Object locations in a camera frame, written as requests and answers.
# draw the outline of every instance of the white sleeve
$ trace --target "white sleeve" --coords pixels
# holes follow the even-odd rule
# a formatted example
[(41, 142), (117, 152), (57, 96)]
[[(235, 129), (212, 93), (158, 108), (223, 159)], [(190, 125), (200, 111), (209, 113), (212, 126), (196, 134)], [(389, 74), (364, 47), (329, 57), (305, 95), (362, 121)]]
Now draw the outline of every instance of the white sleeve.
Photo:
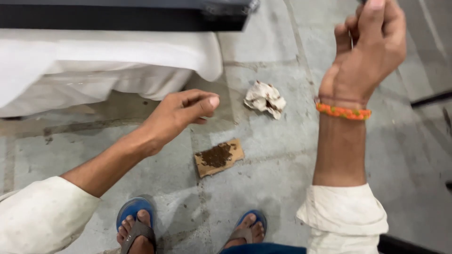
[(378, 254), (386, 212), (368, 184), (311, 186), (297, 217), (311, 226), (308, 254)]
[(0, 253), (52, 254), (66, 248), (99, 202), (57, 176), (0, 197)]

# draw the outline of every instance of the flip-flop strap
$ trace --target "flip-flop strap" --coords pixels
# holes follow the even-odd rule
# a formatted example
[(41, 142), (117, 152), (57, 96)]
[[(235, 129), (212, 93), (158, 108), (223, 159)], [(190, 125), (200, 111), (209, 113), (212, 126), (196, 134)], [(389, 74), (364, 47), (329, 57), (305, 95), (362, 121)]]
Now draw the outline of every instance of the flip-flop strap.
[(253, 243), (253, 232), (250, 228), (239, 228), (236, 229), (232, 235), (229, 237), (229, 240), (226, 242), (228, 244), (230, 241), (242, 239), (244, 238), (247, 244)]
[(130, 247), (132, 247), (133, 241), (139, 236), (145, 236), (149, 239), (149, 241), (152, 243), (152, 246), (154, 246), (154, 252), (157, 253), (157, 242), (155, 240), (155, 234), (154, 230), (141, 223), (141, 221), (137, 220), (135, 221), (135, 224), (132, 227), (132, 230), (129, 232), (129, 236), (124, 240), (121, 246), (121, 254), (127, 254), (130, 250)]

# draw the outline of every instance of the hand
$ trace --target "hand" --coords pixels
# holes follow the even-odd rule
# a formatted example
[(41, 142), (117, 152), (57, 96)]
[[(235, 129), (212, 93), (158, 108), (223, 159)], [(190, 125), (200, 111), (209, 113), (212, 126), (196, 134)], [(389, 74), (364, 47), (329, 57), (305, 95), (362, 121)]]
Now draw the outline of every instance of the hand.
[(368, 0), (336, 26), (337, 52), (319, 95), (365, 105), (406, 56), (406, 20), (395, 0)]
[(167, 95), (149, 118), (120, 142), (143, 158), (160, 152), (189, 124), (205, 124), (220, 104), (219, 95), (198, 89)]

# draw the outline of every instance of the orange bracelet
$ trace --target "orange bracelet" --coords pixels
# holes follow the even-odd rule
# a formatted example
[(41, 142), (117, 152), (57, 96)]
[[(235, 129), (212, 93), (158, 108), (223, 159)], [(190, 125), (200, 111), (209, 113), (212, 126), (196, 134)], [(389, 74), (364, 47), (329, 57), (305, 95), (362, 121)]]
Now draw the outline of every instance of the orange bracelet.
[(320, 113), (325, 113), (332, 117), (346, 118), (350, 120), (367, 120), (372, 115), (369, 109), (348, 109), (329, 106), (316, 101), (315, 106)]

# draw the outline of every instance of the toe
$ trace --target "toe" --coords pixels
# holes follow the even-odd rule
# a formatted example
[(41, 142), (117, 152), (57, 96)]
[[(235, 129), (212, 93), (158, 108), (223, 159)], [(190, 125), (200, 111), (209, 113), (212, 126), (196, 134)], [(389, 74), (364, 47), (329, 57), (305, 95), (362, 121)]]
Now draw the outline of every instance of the toe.
[(127, 232), (130, 232), (130, 230), (132, 229), (132, 227), (130, 226), (129, 222), (127, 222), (127, 220), (123, 220), (123, 221), (122, 221), (122, 227), (123, 227)]
[(261, 222), (256, 223), (252, 228), (253, 243), (261, 243), (264, 240), (264, 227)]
[(126, 217), (126, 221), (129, 223), (130, 228), (132, 228), (133, 225), (135, 225), (135, 219), (133, 218), (132, 215), (127, 216), (127, 217)]
[(129, 233), (127, 232), (127, 230), (126, 230), (123, 226), (120, 226), (120, 227), (119, 227), (119, 234), (120, 234), (123, 238), (126, 238), (126, 237), (129, 236)]
[(146, 210), (139, 210), (137, 217), (144, 225), (151, 226), (151, 216)]
[(246, 227), (250, 227), (256, 221), (256, 215), (253, 213), (248, 214), (242, 221), (242, 225)]
[(121, 235), (121, 233), (116, 234), (116, 241), (118, 241), (120, 245), (122, 245), (122, 243), (124, 242), (124, 237)]

